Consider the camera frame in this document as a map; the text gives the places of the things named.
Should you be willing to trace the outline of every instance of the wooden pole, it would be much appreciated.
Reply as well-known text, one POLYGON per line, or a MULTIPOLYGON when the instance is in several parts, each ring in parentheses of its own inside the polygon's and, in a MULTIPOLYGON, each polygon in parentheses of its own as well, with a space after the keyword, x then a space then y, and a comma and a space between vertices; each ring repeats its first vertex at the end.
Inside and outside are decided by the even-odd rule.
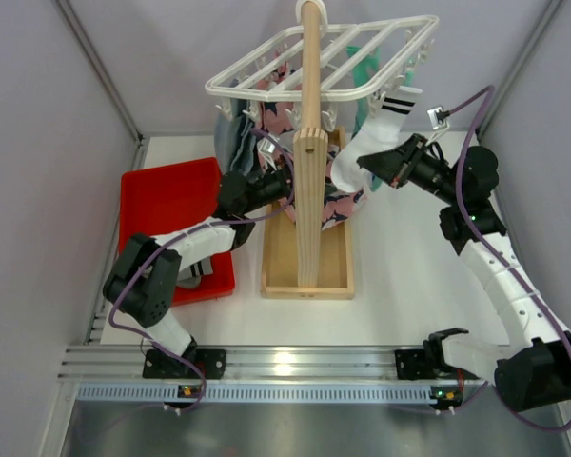
POLYGON ((303 100, 301 129, 294 136, 294 191, 298 286, 317 286, 320 238, 324 213, 327 133, 320 117, 320 10, 312 2, 302 6, 303 100))

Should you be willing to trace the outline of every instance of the metal floor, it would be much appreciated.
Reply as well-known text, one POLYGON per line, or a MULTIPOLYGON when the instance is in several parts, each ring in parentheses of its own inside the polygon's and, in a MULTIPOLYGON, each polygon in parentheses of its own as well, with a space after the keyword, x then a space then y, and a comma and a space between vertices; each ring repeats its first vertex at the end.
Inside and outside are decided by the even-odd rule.
MULTIPOLYGON (((461 414, 446 417, 385 406, 205 405, 177 417, 159 407, 121 414, 139 405, 78 402, 62 457, 561 457, 571 456, 566 435, 535 431, 503 408, 490 390, 461 414), (91 444, 83 444, 75 432, 91 444)), ((561 424, 554 407, 526 413, 561 424)))

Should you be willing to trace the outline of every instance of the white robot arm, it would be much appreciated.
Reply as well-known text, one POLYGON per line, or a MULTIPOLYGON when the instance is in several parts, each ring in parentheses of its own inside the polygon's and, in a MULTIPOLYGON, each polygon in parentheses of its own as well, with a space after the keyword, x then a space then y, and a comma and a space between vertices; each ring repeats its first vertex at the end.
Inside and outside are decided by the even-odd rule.
POLYGON ((254 228, 251 221, 241 224, 245 214, 291 193, 291 171, 283 162, 277 165, 253 183, 240 173, 225 174, 220 181, 218 208, 195 226, 153 237, 142 233, 131 236, 104 284, 104 296, 115 303, 136 271, 160 246, 169 243, 121 297, 119 310, 131 316, 154 342, 185 359, 192 357, 196 342, 170 310, 178 274, 202 259, 242 245, 254 228))
MULTIPOLYGON (((423 343, 427 360, 437 371, 463 368, 485 379, 516 411, 571 399, 571 362, 561 337, 536 304, 534 298, 540 297, 540 293, 518 262, 505 226, 488 199, 499 183, 497 158, 487 148, 468 150, 463 167, 463 201, 476 228, 505 257, 508 267, 476 238, 464 221, 456 201, 457 164, 448 166, 441 150, 430 155, 430 148, 435 147, 428 144, 427 139, 414 134, 399 147, 361 157, 357 163, 394 189, 410 181, 449 205, 440 212, 444 238, 484 287, 510 344, 489 345, 467 330, 452 328, 432 333, 423 343), (522 277, 530 291, 522 287, 512 271, 522 277)), ((569 328, 555 319, 571 344, 569 328)))

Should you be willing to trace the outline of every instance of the red tray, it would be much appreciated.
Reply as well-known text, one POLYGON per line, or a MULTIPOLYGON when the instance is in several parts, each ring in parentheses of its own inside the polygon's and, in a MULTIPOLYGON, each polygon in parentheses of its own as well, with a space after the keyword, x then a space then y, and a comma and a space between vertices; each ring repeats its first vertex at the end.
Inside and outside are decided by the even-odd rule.
MULTIPOLYGON (((161 235, 193 226, 216 209, 220 169, 215 158, 141 169, 121 180, 119 252, 135 233, 161 235)), ((173 305, 225 297, 235 289, 230 252, 211 257, 213 274, 195 289, 177 288, 173 305)))

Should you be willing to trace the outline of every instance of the wooden base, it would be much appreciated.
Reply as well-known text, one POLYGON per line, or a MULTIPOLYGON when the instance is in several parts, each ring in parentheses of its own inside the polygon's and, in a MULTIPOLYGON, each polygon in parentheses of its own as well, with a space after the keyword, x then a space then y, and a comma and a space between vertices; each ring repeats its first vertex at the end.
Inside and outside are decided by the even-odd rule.
MULTIPOLYGON (((345 146, 345 130, 330 134, 335 144, 345 146)), ((267 207, 273 211, 279 204, 267 207)), ((353 298, 353 247, 350 221, 322 231, 317 286, 298 287, 296 226, 282 212, 265 222, 265 242, 261 277, 261 294, 266 298, 353 298)))

